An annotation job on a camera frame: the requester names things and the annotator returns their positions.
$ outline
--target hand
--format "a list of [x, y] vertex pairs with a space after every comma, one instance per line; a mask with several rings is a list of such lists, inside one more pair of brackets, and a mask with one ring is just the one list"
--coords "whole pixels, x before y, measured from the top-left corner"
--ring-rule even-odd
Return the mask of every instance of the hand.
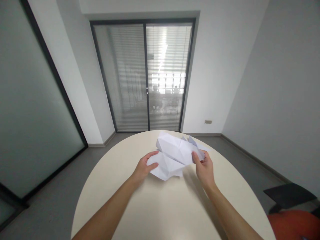
[[204, 159], [200, 161], [196, 152], [192, 152], [192, 159], [196, 164], [196, 173], [204, 189], [212, 188], [216, 184], [213, 177], [213, 163], [207, 151], [204, 152]]
[[136, 169], [130, 176], [130, 179], [133, 181], [136, 187], [139, 187], [147, 177], [148, 173], [159, 165], [158, 163], [152, 163], [151, 165], [147, 166], [148, 159], [151, 156], [156, 155], [158, 152], [159, 151], [150, 152], [139, 160]]

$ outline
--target gray floor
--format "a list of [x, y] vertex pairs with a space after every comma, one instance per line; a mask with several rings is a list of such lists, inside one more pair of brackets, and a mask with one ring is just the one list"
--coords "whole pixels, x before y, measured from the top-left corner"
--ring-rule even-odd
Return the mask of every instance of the gray floor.
[[[0, 239], [65, 239], [91, 170], [114, 145], [132, 134], [116, 134], [105, 148], [88, 148], [30, 200], [30, 208], [0, 233]], [[259, 164], [220, 137], [196, 137], [221, 153], [246, 179], [267, 212], [274, 202], [263, 190], [283, 184]]]

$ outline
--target white table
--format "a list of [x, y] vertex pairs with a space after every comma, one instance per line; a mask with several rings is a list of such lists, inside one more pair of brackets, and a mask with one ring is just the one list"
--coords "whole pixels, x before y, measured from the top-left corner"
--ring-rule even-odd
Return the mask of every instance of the white table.
[[[176, 137], [184, 135], [167, 132]], [[101, 158], [82, 189], [71, 237], [132, 174], [139, 159], [156, 150], [159, 133], [135, 134]], [[195, 141], [211, 149], [215, 181], [224, 196], [263, 239], [275, 240], [266, 214], [240, 173], [216, 150]], [[113, 239], [225, 239], [214, 209], [199, 185], [195, 165], [186, 167], [183, 175], [162, 181], [149, 174], [133, 194]]]

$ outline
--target black metal frame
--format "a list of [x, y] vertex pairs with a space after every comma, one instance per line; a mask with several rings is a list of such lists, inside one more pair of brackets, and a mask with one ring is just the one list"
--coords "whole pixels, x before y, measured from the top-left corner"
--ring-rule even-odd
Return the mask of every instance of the black metal frame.
[[86, 148], [88, 148], [87, 140], [83, 134], [83, 131], [81, 129], [81, 126], [79, 124], [79, 121], [76, 117], [76, 114], [72, 108], [71, 102], [68, 98], [67, 92], [64, 89], [64, 86], [62, 84], [61, 78], [59, 76], [59, 73], [55, 67], [55, 64], [52, 60], [52, 57], [50, 55], [50, 52], [48, 50], [48, 47], [44, 41], [44, 38], [41, 34], [40, 28], [36, 22], [36, 19], [33, 15], [33, 12], [31, 10], [31, 7], [28, 3], [28, 0], [20, 0], [21, 6], [24, 10], [24, 13], [26, 14], [26, 17], [28, 19], [28, 22], [32, 28], [33, 33], [36, 36], [36, 39], [40, 45], [40, 48], [42, 50], [42, 53], [50, 67], [50, 70], [54, 76], [54, 79], [58, 85], [58, 88], [60, 90], [60, 93], [63, 97], [63, 100], [70, 112], [70, 115], [72, 117], [72, 120], [77, 128], [77, 131], [81, 137], [81, 140], [84, 144], [84, 147], [77, 152], [72, 158], [70, 158], [67, 162], [65, 162], [61, 167], [59, 167], [56, 171], [54, 171], [50, 176], [48, 176], [43, 182], [41, 182], [37, 187], [35, 187], [33, 190], [31, 190], [26, 196], [23, 198], [19, 198], [17, 195], [15, 195], [13, 192], [11, 192], [8, 188], [6, 188], [4, 185], [0, 183], [0, 197], [3, 199], [6, 203], [13, 206], [16, 211], [13, 213], [5, 222], [3, 222], [0, 225], [0, 231], [3, 230], [14, 218], [16, 218], [24, 209], [28, 208], [29, 205], [27, 204], [27, 201], [34, 196], [41, 188], [43, 188], [50, 180], [52, 180], [59, 172], [61, 172], [68, 164], [70, 164], [76, 157], [78, 157]]
[[[187, 91], [187, 82], [189, 78], [189, 69], [190, 69], [190, 61], [191, 61], [191, 53], [193, 47], [193, 37], [194, 37], [194, 29], [196, 18], [168, 18], [168, 19], [133, 19], [133, 20], [92, 20], [90, 21], [91, 32], [93, 36], [94, 45], [97, 52], [97, 57], [102, 73], [102, 78], [104, 82], [104, 86], [107, 93], [108, 103], [111, 111], [112, 121], [115, 128], [115, 131], [118, 132], [118, 128], [116, 125], [113, 108], [111, 104], [110, 94], [107, 86], [107, 81], [105, 77], [105, 72], [103, 69], [103, 64], [101, 60], [100, 50], [98, 46], [98, 40], [96, 33], [94, 31], [94, 26], [97, 25], [121, 25], [121, 24], [143, 24], [143, 37], [144, 37], [144, 53], [145, 53], [145, 66], [146, 66], [146, 95], [147, 95], [147, 111], [148, 111], [148, 131], [150, 131], [150, 113], [149, 113], [149, 84], [148, 84], [148, 59], [147, 59], [147, 35], [146, 35], [146, 24], [156, 23], [156, 24], [171, 24], [171, 23], [192, 23], [192, 32], [191, 32], [191, 40], [189, 45], [189, 52], [188, 52], [188, 60], [187, 60], [187, 70], [186, 70], [186, 79], [184, 84], [183, 96], [182, 96], [182, 106], [181, 106], [181, 115], [180, 115], [180, 122], [179, 122], [179, 132], [181, 132], [181, 124], [182, 124], [182, 116], [186, 98], [186, 91]], [[139, 132], [122, 132], [121, 133], [139, 133]]]

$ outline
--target sliding glass door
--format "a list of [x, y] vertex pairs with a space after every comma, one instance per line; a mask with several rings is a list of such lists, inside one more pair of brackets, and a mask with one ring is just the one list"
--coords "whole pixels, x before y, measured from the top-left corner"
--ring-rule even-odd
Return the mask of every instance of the sliding glass door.
[[117, 132], [180, 131], [194, 23], [90, 22]]
[[117, 131], [147, 131], [143, 24], [94, 26]]
[[192, 23], [147, 24], [150, 130], [180, 130]]

